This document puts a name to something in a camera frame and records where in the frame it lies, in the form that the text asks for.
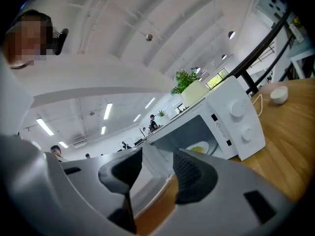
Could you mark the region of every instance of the wooden table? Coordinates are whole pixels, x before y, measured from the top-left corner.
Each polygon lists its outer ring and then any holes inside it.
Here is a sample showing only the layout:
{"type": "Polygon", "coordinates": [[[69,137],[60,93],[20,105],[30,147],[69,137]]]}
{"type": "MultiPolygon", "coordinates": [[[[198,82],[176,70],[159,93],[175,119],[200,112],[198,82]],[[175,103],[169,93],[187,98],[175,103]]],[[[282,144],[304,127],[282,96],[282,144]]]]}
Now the wooden table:
{"type": "MultiPolygon", "coordinates": [[[[240,161],[258,172],[291,200],[299,200],[313,177],[315,168],[315,79],[293,80],[264,86],[252,102],[263,96],[263,111],[259,119],[266,147],[240,161]],[[270,93],[279,86],[287,86],[289,97],[283,105],[270,101],[270,93]]],[[[255,103],[259,113],[260,100],[255,103]]],[[[165,192],[137,219],[139,235],[147,235],[157,228],[173,210],[177,193],[173,178],[165,192]]]]}

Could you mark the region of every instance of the ceiling light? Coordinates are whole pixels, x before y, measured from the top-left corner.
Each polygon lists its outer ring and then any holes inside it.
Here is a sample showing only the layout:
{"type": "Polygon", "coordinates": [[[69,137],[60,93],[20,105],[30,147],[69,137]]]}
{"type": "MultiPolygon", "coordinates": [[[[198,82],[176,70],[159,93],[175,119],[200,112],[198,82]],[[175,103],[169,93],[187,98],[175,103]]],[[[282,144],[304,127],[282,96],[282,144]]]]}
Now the ceiling light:
{"type": "Polygon", "coordinates": [[[104,135],[106,126],[102,127],[101,135],[104,135]]]}
{"type": "Polygon", "coordinates": [[[108,118],[109,112],[110,112],[112,106],[113,106],[113,103],[108,103],[107,104],[107,107],[106,107],[106,110],[105,110],[105,114],[104,114],[104,120],[106,120],[108,118]]]}
{"type": "Polygon", "coordinates": [[[136,119],[134,119],[134,121],[133,122],[135,122],[136,120],[138,120],[138,118],[140,117],[140,115],[138,115],[137,117],[136,117],[136,119]]]}
{"type": "Polygon", "coordinates": [[[228,33],[229,39],[232,39],[234,36],[235,36],[235,32],[234,32],[234,31],[230,31],[230,32],[228,33]]]}
{"type": "Polygon", "coordinates": [[[152,100],[150,100],[150,102],[148,103],[148,105],[145,107],[145,108],[147,108],[151,103],[152,103],[152,101],[154,101],[155,100],[155,98],[153,98],[152,100]]]}
{"type": "Polygon", "coordinates": [[[47,132],[48,135],[53,136],[54,133],[49,129],[49,127],[47,127],[47,125],[44,123],[42,118],[38,118],[36,120],[38,122],[38,124],[43,128],[43,130],[45,130],[47,132]]]}
{"type": "Polygon", "coordinates": [[[64,148],[68,148],[68,146],[67,146],[64,142],[62,142],[62,141],[60,141],[59,144],[60,144],[62,147],[64,147],[64,148]]]}

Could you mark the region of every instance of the white cable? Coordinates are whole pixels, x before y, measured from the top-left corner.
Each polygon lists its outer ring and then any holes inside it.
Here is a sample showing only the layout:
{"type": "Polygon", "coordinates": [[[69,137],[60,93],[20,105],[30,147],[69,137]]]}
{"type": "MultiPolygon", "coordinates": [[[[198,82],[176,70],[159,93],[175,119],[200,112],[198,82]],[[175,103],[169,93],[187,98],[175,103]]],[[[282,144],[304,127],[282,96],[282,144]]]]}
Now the white cable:
{"type": "Polygon", "coordinates": [[[258,114],[258,117],[261,115],[261,113],[262,113],[262,94],[260,94],[258,97],[257,97],[257,99],[252,103],[253,105],[255,104],[255,102],[258,100],[258,98],[260,97],[260,99],[261,99],[261,110],[260,110],[260,113],[258,114]]]}

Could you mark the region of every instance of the ceiling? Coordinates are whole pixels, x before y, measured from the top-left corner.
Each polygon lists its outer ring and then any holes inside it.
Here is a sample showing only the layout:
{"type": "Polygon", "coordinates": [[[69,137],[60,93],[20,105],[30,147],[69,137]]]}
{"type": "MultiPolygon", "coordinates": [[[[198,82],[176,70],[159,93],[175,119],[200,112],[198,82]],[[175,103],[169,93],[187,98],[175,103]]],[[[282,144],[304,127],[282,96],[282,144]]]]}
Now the ceiling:
{"type": "MultiPolygon", "coordinates": [[[[175,71],[191,67],[213,73],[222,64],[222,55],[233,54],[250,5],[251,0],[32,0],[25,9],[48,14],[58,31],[69,29],[64,56],[111,57],[173,78],[175,71]],[[231,30],[236,35],[229,40],[231,30]],[[146,41],[147,34],[152,34],[152,41],[146,41]]],[[[82,139],[97,141],[103,125],[106,135],[133,125],[138,114],[147,113],[144,108],[153,97],[157,102],[161,94],[97,95],[38,106],[28,112],[21,134],[43,149],[58,141],[69,145],[82,139]],[[104,121],[106,102],[113,103],[113,109],[104,121]],[[37,125],[39,116],[55,136],[37,125]]]]}

